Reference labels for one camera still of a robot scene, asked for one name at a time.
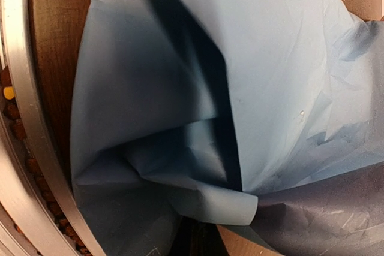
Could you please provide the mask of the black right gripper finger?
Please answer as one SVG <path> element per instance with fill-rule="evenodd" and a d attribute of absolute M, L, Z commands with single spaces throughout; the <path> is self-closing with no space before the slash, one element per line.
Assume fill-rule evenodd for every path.
<path fill-rule="evenodd" d="M 228 251 L 215 224 L 183 218 L 173 241 L 177 256 L 225 256 Z"/>

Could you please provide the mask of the blue wrapping paper sheet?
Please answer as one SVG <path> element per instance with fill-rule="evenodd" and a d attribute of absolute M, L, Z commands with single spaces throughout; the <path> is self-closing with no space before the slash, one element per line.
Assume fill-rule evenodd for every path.
<path fill-rule="evenodd" d="M 383 22 L 342 0 L 91 0 L 77 207 L 107 255 L 182 218 L 284 255 L 383 254 Z"/>

